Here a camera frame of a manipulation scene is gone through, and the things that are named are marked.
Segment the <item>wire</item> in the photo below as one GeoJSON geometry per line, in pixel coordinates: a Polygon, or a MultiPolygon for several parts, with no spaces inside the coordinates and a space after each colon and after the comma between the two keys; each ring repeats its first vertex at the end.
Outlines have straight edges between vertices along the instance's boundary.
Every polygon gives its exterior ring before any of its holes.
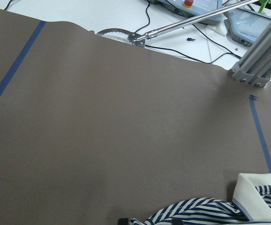
{"type": "Polygon", "coordinates": [[[8,7],[9,7],[9,5],[13,2],[14,0],[10,0],[9,2],[8,2],[8,4],[7,4],[7,6],[5,7],[5,9],[4,10],[7,10],[8,9],[8,7]]]}
{"type": "Polygon", "coordinates": [[[148,14],[148,8],[150,7],[150,5],[151,5],[151,3],[149,2],[148,6],[146,7],[146,16],[147,16],[147,18],[148,18],[148,23],[147,23],[145,26],[143,26],[143,27],[141,27],[141,28],[138,28],[134,33],[137,33],[137,32],[140,31],[141,29],[144,29],[145,27],[149,26],[151,20],[150,20],[149,14],[148,14]]]}
{"type": "Polygon", "coordinates": [[[173,51],[173,52],[176,52],[176,53],[178,53],[178,54],[180,54],[180,55],[185,56],[186,58],[189,58],[189,59],[192,59],[192,60],[195,60],[195,61],[198,61],[198,62],[202,62],[202,63],[205,63],[205,64],[212,64],[212,63],[214,63],[215,61],[217,61],[218,59],[220,59],[220,58],[221,58],[222,56],[224,56],[224,55],[232,55],[232,53],[226,52],[226,53],[220,55],[219,57],[217,57],[215,60],[213,60],[213,61],[211,61],[211,62],[204,62],[204,61],[202,61],[202,60],[198,60],[198,59],[193,58],[193,57],[191,57],[191,56],[185,55],[185,54],[183,54],[183,53],[181,53],[181,52],[179,52],[179,51],[177,51],[177,50],[174,50],[174,49],[155,47],[155,46],[151,46],[151,45],[145,45],[145,46],[146,46],[146,47],[149,47],[149,48],[156,48],[156,49],[162,49],[162,50],[173,51]]]}
{"type": "Polygon", "coordinates": [[[248,4],[247,7],[249,7],[250,10],[252,10],[253,12],[255,12],[255,9],[253,9],[253,7],[250,4],[248,4]]]}
{"type": "MultiPolygon", "coordinates": [[[[168,0],[165,0],[168,4],[170,4],[172,7],[174,7],[176,10],[178,10],[182,15],[184,15],[185,16],[185,18],[187,18],[188,19],[188,17],[181,11],[181,10],[179,10],[176,6],[174,6],[172,3],[170,3],[168,0]]],[[[215,42],[215,41],[213,41],[212,39],[210,39],[206,34],[204,34],[198,27],[196,27],[196,25],[194,25],[194,24],[192,24],[205,38],[207,38],[208,40],[210,40],[211,42],[213,42],[213,43],[215,43],[216,45],[218,45],[218,46],[220,46],[220,47],[222,47],[222,48],[224,48],[224,49],[226,49],[228,52],[230,52],[231,53],[231,55],[233,55],[233,56],[235,56],[236,58],[238,58],[238,59],[241,59],[241,57],[239,56],[239,55],[237,55],[237,54],[235,54],[234,52],[232,52],[231,50],[229,50],[227,47],[225,47],[225,46],[223,46],[223,45],[221,45],[221,44],[219,44],[219,43],[217,43],[217,42],[215,42]]]]}
{"type": "Polygon", "coordinates": [[[224,3],[223,3],[223,6],[226,4],[226,3],[228,3],[230,0],[227,0],[227,1],[225,1],[224,3]]]}

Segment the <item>green plant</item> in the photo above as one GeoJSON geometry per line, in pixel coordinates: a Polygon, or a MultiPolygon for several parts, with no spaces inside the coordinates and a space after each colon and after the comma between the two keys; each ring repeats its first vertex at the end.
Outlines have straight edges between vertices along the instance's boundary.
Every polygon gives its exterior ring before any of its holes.
{"type": "Polygon", "coordinates": [[[262,12],[262,10],[265,8],[267,3],[271,4],[271,0],[261,0],[260,3],[261,3],[261,7],[260,7],[260,9],[258,11],[259,13],[262,12]]]}

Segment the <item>striped shirt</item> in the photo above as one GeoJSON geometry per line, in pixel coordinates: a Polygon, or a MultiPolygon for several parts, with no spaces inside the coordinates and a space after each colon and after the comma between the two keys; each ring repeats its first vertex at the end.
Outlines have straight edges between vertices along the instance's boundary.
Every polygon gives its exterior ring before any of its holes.
{"type": "Polygon", "coordinates": [[[145,222],[132,218],[131,225],[171,225],[173,219],[185,225],[271,224],[271,174],[239,174],[232,203],[193,198],[161,209],[145,222]]]}

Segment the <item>blue painter's tape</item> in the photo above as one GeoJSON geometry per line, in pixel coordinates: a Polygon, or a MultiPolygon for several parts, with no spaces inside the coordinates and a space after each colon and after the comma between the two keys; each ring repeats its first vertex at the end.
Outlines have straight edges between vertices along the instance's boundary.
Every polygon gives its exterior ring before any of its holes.
{"type": "Polygon", "coordinates": [[[265,160],[266,160],[269,172],[271,173],[271,156],[270,156],[270,153],[268,151],[267,144],[266,144],[266,141],[265,141],[262,129],[261,129],[260,121],[259,121],[259,118],[258,118],[258,114],[257,114],[256,106],[255,106],[256,98],[257,98],[256,96],[251,95],[249,97],[249,102],[250,102],[250,105],[251,105],[251,110],[252,110],[252,113],[253,113],[253,117],[254,117],[256,128],[257,128],[258,136],[259,136],[259,139],[260,139],[260,142],[261,142],[261,145],[262,145],[265,160]]]}
{"type": "Polygon", "coordinates": [[[8,83],[10,82],[10,80],[13,78],[13,76],[16,73],[18,67],[20,66],[20,64],[24,60],[25,56],[27,55],[28,51],[32,47],[34,41],[36,40],[37,36],[42,31],[45,24],[46,24],[46,21],[41,21],[38,24],[38,26],[36,27],[34,32],[31,34],[29,40],[27,41],[27,43],[23,47],[22,51],[20,52],[18,57],[15,59],[14,63],[12,64],[12,66],[10,67],[10,69],[8,70],[8,72],[6,73],[6,75],[4,76],[2,81],[0,82],[0,96],[4,92],[5,88],[7,87],[8,83]]]}

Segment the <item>white fabric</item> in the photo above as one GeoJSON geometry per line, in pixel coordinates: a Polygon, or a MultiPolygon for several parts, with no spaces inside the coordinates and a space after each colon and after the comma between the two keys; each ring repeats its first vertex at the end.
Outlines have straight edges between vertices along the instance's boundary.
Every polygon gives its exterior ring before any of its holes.
{"type": "Polygon", "coordinates": [[[271,222],[271,209],[255,189],[255,186],[271,185],[271,173],[240,173],[234,190],[233,202],[251,221],[271,222]]]}

